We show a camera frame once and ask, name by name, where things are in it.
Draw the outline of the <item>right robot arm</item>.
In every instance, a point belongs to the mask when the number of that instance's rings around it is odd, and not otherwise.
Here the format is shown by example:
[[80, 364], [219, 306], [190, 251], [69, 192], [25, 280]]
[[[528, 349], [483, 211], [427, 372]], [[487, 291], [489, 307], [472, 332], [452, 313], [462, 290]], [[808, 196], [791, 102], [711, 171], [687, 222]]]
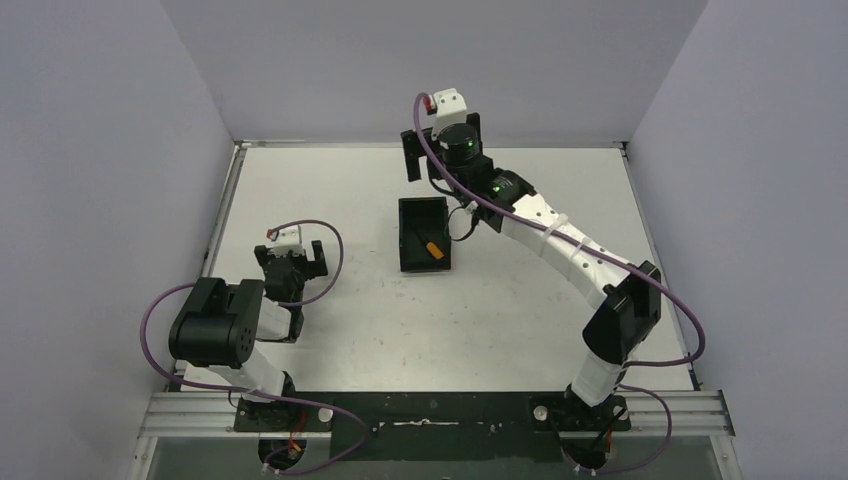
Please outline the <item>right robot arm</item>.
[[659, 269], [607, 252], [552, 209], [528, 181], [495, 166], [483, 152], [477, 114], [437, 136], [406, 130], [400, 138], [410, 181], [422, 178], [419, 162], [431, 150], [430, 179], [445, 180], [447, 195], [472, 208], [475, 223], [484, 222], [533, 251], [593, 309], [582, 330], [584, 360], [566, 387], [563, 412], [550, 412], [549, 419], [602, 431], [622, 421], [626, 405], [615, 393], [634, 351], [661, 318]]

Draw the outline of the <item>orange handled screwdriver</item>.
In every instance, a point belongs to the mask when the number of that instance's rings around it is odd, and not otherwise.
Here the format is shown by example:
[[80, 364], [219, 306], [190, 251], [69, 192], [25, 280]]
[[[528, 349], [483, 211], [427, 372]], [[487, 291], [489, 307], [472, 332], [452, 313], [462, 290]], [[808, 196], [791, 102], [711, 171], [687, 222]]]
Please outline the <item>orange handled screwdriver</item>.
[[432, 240], [430, 240], [426, 235], [422, 234], [419, 230], [414, 229], [413, 233], [420, 240], [425, 250], [428, 252], [431, 258], [435, 260], [441, 260], [445, 257], [442, 249]]

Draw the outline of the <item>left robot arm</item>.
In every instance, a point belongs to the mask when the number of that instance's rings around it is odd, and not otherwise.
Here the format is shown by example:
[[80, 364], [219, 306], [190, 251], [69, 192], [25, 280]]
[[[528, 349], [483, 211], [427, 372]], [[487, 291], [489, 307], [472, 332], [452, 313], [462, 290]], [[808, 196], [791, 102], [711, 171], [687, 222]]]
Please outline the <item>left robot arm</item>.
[[257, 345], [299, 339], [305, 285], [328, 274], [321, 241], [312, 241], [311, 248], [307, 253], [295, 242], [256, 246], [261, 280], [229, 284], [222, 278], [200, 278], [170, 330], [172, 357], [205, 368], [236, 388], [238, 418], [257, 430], [292, 430], [308, 418], [306, 407], [291, 398], [295, 386], [290, 374], [273, 366]]

